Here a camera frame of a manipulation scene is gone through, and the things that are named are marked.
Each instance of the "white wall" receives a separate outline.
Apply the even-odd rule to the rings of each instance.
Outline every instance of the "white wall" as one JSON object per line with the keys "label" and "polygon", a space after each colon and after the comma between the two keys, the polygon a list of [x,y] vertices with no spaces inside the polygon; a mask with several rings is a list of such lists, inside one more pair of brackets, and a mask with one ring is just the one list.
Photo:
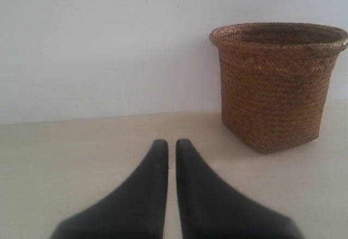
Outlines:
{"label": "white wall", "polygon": [[[218,110],[218,26],[348,29],[347,0],[0,0],[0,122]],[[329,98],[348,98],[348,52]]]}

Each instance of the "brown basket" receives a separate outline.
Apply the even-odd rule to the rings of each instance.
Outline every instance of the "brown basket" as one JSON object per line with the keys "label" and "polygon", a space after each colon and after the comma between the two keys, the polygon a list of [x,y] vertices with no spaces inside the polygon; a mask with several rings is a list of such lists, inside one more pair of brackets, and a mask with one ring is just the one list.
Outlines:
{"label": "brown basket", "polygon": [[215,29],[222,121],[253,149],[275,152],[319,136],[331,72],[348,34],[304,23]]}

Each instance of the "woven basket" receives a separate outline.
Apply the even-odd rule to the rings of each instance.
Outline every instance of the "woven basket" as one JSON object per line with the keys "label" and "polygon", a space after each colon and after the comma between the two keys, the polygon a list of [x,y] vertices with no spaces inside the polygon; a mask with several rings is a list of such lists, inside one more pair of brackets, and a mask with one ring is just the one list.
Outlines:
{"label": "woven basket", "polygon": [[217,28],[222,121],[253,149],[269,153],[319,136],[331,72],[346,31],[304,23]]}

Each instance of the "white floor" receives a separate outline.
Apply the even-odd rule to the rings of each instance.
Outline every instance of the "white floor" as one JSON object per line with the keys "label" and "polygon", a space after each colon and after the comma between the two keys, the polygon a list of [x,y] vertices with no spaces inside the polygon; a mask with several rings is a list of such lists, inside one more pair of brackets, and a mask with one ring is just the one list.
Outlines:
{"label": "white floor", "polygon": [[270,155],[243,145],[218,113],[0,125],[0,238],[47,239],[63,218],[120,184],[156,138],[170,143],[165,237],[181,238],[174,164],[180,137],[231,185],[291,216],[306,238],[347,238],[348,102],[327,104],[319,139]]}

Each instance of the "basket rim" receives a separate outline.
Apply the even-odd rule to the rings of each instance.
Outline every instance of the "basket rim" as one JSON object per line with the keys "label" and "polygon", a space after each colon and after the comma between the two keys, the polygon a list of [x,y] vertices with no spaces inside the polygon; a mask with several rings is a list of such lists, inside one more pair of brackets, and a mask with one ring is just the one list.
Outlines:
{"label": "basket rim", "polygon": [[[323,43],[301,43],[301,44],[281,44],[281,43],[257,43],[247,42],[241,40],[222,40],[222,33],[231,29],[243,30],[243,28],[257,28],[263,26],[286,26],[286,27],[302,27],[303,29],[314,29],[317,31],[329,31],[341,36],[340,40]],[[256,49],[303,49],[304,47],[310,47],[313,49],[336,49],[338,52],[343,51],[348,45],[348,32],[333,26],[326,26],[315,23],[296,23],[296,22],[261,22],[261,23],[238,23],[229,26],[222,26],[214,29],[209,36],[211,42],[217,47],[247,47]]]}

